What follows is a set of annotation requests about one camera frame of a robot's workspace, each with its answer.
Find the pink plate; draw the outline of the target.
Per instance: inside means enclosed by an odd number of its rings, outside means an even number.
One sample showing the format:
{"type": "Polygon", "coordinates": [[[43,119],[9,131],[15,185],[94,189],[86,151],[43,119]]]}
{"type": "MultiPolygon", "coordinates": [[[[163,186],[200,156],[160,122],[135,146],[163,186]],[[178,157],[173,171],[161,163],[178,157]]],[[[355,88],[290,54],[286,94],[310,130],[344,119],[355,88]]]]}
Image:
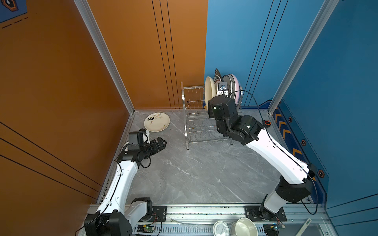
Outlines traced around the pink plate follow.
{"type": "Polygon", "coordinates": [[[234,89],[233,92],[231,93],[233,99],[235,100],[235,104],[237,105],[240,99],[240,85],[237,77],[233,74],[229,74],[231,79],[234,81],[234,89]]]}

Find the white plate green flower outline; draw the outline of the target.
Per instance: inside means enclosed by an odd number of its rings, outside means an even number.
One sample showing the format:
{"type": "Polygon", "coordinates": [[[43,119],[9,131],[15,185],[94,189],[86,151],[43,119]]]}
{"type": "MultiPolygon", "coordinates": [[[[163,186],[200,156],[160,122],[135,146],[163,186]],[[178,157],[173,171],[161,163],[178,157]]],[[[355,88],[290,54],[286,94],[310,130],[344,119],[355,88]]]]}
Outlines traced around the white plate green flower outline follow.
{"type": "Polygon", "coordinates": [[[230,75],[230,74],[228,74],[227,75],[227,78],[228,78],[228,80],[229,80],[229,86],[230,86],[230,94],[229,94],[229,97],[231,97],[232,99],[234,99],[234,95],[235,95],[235,82],[234,82],[234,79],[233,79],[233,77],[230,75]]]}

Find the plain cream plate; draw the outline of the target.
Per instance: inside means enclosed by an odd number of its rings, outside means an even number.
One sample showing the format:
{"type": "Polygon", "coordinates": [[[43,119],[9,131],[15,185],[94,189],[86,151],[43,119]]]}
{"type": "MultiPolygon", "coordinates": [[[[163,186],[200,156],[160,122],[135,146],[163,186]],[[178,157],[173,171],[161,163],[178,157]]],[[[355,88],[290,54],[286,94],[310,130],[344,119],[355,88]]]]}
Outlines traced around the plain cream plate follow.
{"type": "Polygon", "coordinates": [[[213,78],[211,78],[210,76],[207,76],[205,79],[205,84],[204,84],[204,98],[205,98],[206,109],[209,108],[209,105],[208,105],[209,100],[211,100],[214,96],[216,96],[215,82],[213,78]]]}

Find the white plate red chinese characters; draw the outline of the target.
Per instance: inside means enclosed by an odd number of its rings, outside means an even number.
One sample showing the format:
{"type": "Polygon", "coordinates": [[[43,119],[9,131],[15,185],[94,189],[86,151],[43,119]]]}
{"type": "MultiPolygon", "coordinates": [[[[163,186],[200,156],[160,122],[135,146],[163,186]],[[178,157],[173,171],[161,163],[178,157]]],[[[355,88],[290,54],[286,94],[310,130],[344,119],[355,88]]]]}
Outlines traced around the white plate red chinese characters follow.
{"type": "Polygon", "coordinates": [[[224,75],[224,76],[222,77],[222,81],[223,81],[223,82],[226,82],[227,85],[228,85],[229,87],[231,87],[231,81],[230,81],[230,78],[229,78],[228,75],[224,75]]]}

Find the white plate dark green rim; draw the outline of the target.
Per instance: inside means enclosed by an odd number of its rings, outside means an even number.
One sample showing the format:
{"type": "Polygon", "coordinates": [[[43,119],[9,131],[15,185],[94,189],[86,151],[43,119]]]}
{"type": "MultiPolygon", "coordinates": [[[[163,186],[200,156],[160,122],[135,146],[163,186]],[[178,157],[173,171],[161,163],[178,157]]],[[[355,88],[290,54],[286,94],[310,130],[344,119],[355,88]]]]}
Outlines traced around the white plate dark green rim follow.
{"type": "Polygon", "coordinates": [[[218,90],[218,84],[221,82],[221,77],[219,75],[215,75],[213,78],[213,81],[214,81],[216,90],[218,90]]]}

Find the steel two-tier dish rack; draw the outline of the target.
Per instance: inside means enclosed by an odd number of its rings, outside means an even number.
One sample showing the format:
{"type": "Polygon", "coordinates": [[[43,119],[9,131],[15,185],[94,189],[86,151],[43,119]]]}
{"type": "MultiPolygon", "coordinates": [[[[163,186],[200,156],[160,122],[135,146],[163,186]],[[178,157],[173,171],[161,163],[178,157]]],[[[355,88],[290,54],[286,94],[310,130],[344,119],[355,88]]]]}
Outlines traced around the steel two-tier dish rack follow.
{"type": "Polygon", "coordinates": [[[181,83],[186,149],[191,144],[228,140],[217,131],[216,121],[205,108],[204,86],[181,83]]]}

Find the dark square floral plate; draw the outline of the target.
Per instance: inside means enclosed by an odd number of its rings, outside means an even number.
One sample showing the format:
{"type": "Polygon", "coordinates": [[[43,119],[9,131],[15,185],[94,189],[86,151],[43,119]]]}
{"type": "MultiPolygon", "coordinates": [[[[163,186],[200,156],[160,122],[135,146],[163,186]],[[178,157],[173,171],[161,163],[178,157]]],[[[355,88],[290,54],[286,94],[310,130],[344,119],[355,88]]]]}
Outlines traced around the dark square floral plate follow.
{"type": "Polygon", "coordinates": [[[221,73],[219,72],[219,70],[216,68],[215,69],[215,76],[218,76],[218,77],[222,77],[221,73]]]}

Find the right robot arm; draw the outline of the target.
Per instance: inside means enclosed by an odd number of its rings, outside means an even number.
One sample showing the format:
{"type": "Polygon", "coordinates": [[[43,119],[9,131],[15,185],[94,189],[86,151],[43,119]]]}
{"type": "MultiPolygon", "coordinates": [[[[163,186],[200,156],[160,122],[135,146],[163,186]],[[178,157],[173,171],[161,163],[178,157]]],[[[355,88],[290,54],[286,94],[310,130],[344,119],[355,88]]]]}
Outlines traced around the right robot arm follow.
{"type": "Polygon", "coordinates": [[[281,174],[275,190],[265,196],[258,209],[262,220],[277,220],[285,204],[302,202],[312,192],[317,192],[316,166],[297,159],[253,116],[239,115],[234,99],[215,96],[207,102],[207,109],[220,134],[254,150],[281,174]]]}

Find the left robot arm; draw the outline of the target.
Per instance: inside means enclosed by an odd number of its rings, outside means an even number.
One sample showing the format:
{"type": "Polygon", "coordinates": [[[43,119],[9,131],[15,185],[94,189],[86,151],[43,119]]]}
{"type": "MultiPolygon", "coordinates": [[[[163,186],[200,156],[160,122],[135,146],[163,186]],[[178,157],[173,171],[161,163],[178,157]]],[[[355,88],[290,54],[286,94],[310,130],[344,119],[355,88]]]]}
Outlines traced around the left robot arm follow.
{"type": "Polygon", "coordinates": [[[145,129],[129,133],[129,140],[121,148],[116,162],[116,172],[110,188],[95,213],[88,214],[82,229],[88,236],[130,236],[139,221],[158,219],[149,197],[136,198],[125,208],[132,181],[139,168],[145,169],[144,160],[166,148],[161,137],[149,138],[145,129]]]}

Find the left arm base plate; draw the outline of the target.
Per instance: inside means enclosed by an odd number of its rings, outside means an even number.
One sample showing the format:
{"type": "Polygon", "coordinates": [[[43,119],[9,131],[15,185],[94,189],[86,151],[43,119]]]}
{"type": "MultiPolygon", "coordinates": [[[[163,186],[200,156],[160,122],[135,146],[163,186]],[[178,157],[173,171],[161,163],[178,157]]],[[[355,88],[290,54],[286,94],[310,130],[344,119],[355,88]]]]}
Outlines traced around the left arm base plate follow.
{"type": "Polygon", "coordinates": [[[167,216],[167,206],[152,206],[152,215],[148,219],[149,222],[157,220],[158,222],[165,222],[167,216]]]}

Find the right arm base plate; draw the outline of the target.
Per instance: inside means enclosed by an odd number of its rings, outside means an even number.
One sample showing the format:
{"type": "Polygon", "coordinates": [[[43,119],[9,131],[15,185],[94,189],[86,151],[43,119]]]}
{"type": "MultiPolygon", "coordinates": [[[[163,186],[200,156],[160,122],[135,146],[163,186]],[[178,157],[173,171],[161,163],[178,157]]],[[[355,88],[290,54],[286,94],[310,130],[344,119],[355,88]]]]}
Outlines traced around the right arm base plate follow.
{"type": "Polygon", "coordinates": [[[263,212],[261,212],[259,210],[259,206],[252,206],[252,205],[244,206],[244,210],[245,210],[245,216],[254,222],[258,222],[258,221],[276,222],[277,220],[279,222],[287,221],[287,217],[286,217],[283,207],[280,208],[280,210],[277,213],[271,213],[268,210],[263,210],[263,212]]]}

